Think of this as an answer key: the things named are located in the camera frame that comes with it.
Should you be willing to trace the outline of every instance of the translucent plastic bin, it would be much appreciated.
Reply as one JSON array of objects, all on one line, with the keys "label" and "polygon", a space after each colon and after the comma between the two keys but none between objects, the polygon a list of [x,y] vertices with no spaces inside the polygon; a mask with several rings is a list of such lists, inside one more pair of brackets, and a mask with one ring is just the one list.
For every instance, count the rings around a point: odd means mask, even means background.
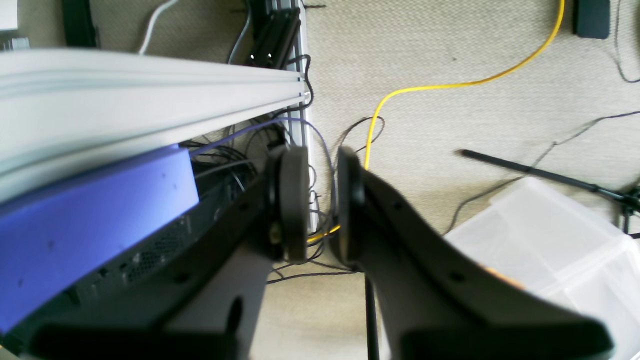
[{"label": "translucent plastic bin", "polygon": [[527,177],[445,235],[543,299],[599,318],[615,360],[640,359],[640,247],[588,208]]}]

